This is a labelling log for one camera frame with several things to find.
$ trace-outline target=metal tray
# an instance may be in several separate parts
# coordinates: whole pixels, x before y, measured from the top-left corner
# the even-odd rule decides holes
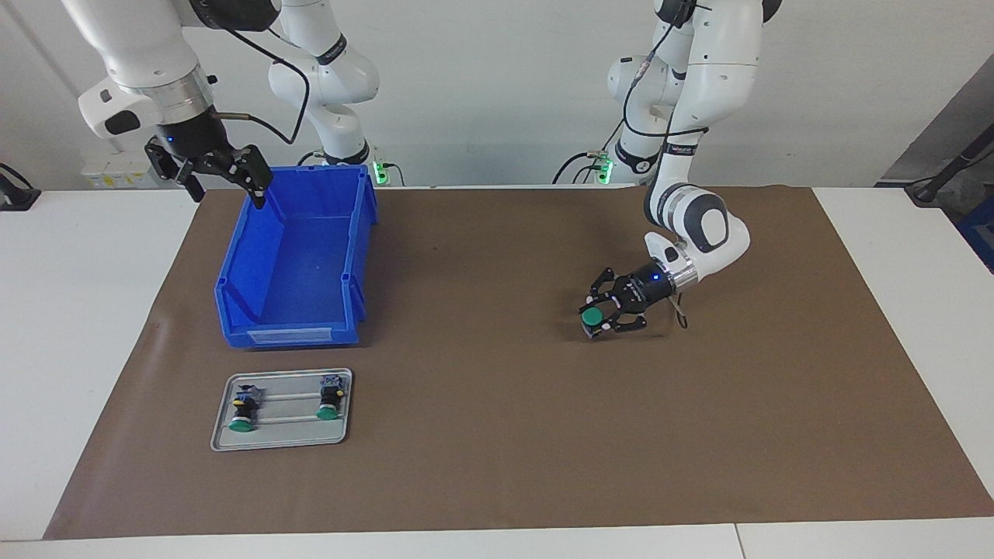
[[[321,379],[338,375],[345,383],[345,396],[340,404],[338,419],[324,421],[315,413],[321,402]],[[255,430],[237,433],[228,428],[235,416],[232,401],[239,386],[252,384],[261,392],[259,409],[255,412]],[[234,375],[225,385],[225,394],[218,410],[211,448],[217,452],[334,445],[345,439],[352,403],[352,371],[349,369],[316,369]]]

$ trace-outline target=brown mat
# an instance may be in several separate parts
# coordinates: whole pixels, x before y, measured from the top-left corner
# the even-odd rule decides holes
[[[580,331],[646,260],[642,189],[391,191],[362,345],[245,352],[212,299],[242,194],[211,192],[46,538],[994,515],[813,194],[720,193],[752,248],[688,331]],[[344,444],[211,452],[230,375],[319,367],[356,373]]]

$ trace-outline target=blue storage bin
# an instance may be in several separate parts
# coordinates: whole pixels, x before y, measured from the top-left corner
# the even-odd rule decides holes
[[[246,198],[215,287],[232,347],[359,341],[376,195],[363,165],[276,167],[266,203]]]
[[[956,226],[973,252],[994,273],[994,196],[977,206]]]

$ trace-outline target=green button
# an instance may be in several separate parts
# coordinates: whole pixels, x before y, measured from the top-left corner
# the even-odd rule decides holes
[[[229,423],[228,429],[231,429],[232,431],[235,431],[237,433],[248,433],[249,431],[254,430],[255,427],[253,427],[252,424],[247,421],[237,420]]]
[[[317,411],[317,417],[324,421],[331,421],[338,419],[338,410],[335,408],[321,408]]]
[[[592,306],[580,316],[587,326],[597,326],[604,320],[604,313],[599,308]]]

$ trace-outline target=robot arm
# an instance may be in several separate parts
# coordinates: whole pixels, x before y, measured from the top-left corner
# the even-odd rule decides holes
[[[359,117],[345,106],[376,96],[380,76],[369,59],[349,45],[327,0],[283,0],[279,16],[285,38],[310,57],[296,61],[311,83],[305,115],[317,129],[329,164],[367,163],[372,150]],[[284,66],[269,69],[269,86],[282,100],[300,106],[300,79]]]
[[[691,184],[688,173],[708,126],[746,103],[762,24],[778,6],[778,0],[709,0],[707,6],[696,0],[656,0],[659,58],[621,59],[611,69],[608,82],[615,97],[631,106],[626,107],[628,125],[614,146],[615,169],[639,180],[658,165],[646,193],[645,216],[678,241],[648,233],[649,264],[628,275],[611,269],[601,274],[580,308],[591,338],[644,327],[643,313],[651,304],[719,272],[748,249],[746,224],[718,195]],[[641,92],[624,87],[640,81],[646,82]],[[668,119],[657,114],[660,104],[675,105]],[[609,280],[613,286],[601,291]],[[616,311],[605,318],[597,306],[609,302]],[[634,321],[619,322],[624,314],[634,315]]]
[[[89,127],[102,138],[155,127],[145,146],[159,176],[194,200],[193,173],[219,175],[248,191],[257,207],[272,173],[253,145],[235,149],[215,117],[210,80],[183,38],[195,20],[215,29],[261,31],[278,11],[271,0],[63,0],[108,76],[80,97]]]

